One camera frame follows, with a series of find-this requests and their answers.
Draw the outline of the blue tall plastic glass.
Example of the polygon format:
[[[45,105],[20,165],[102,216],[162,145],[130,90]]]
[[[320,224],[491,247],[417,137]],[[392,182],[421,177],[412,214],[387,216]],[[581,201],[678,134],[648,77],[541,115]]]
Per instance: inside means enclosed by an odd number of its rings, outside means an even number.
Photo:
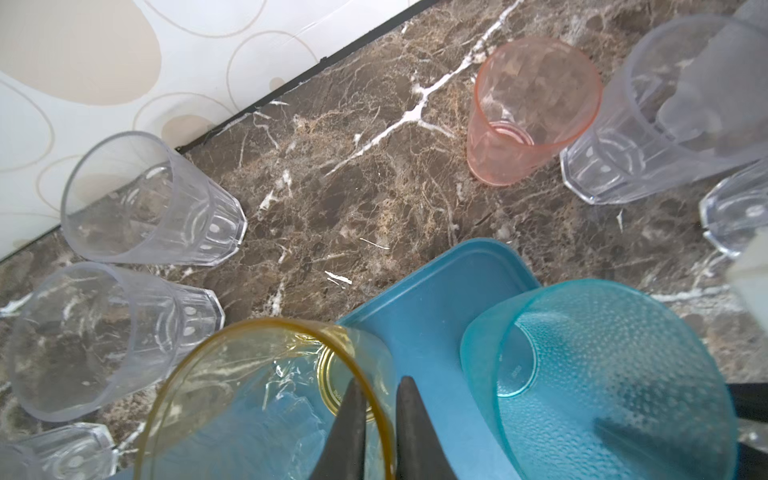
[[[307,398],[239,395],[223,412],[147,458],[143,479],[307,479],[328,428]]]

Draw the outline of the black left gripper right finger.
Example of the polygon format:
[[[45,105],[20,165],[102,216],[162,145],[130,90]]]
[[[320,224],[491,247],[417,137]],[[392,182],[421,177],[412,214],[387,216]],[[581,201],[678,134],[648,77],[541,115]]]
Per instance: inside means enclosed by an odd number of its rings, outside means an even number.
[[[397,468],[403,480],[456,480],[415,380],[403,376],[396,396]]]

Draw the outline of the yellow tall plastic glass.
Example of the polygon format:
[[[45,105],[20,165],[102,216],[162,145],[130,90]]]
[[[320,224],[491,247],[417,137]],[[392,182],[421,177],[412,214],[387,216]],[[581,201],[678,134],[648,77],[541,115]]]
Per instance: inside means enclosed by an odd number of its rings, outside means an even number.
[[[375,335],[263,318],[203,341],[162,386],[142,435],[137,479],[307,479],[349,386],[366,401],[366,479],[396,473],[393,357]]]

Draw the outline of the green textured plastic glass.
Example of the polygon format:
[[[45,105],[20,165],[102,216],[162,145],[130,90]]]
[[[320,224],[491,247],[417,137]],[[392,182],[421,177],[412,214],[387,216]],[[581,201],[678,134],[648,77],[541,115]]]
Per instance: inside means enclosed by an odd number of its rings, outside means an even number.
[[[575,280],[487,309],[460,361],[524,479],[731,479],[726,381],[674,312],[623,284]]]

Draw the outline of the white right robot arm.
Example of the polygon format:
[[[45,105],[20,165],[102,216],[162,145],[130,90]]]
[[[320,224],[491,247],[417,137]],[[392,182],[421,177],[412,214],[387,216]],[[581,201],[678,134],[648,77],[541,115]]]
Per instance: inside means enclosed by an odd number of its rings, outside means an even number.
[[[760,230],[726,273],[731,290],[767,332],[767,230]],[[767,383],[729,383],[741,419],[767,424]],[[740,442],[737,479],[766,479],[767,453]]]

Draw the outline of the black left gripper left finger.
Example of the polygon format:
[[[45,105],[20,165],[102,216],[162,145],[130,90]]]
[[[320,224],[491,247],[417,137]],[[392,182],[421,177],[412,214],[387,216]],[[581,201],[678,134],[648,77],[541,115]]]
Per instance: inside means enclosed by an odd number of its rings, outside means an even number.
[[[364,478],[367,399],[352,379],[345,391],[311,480]]]

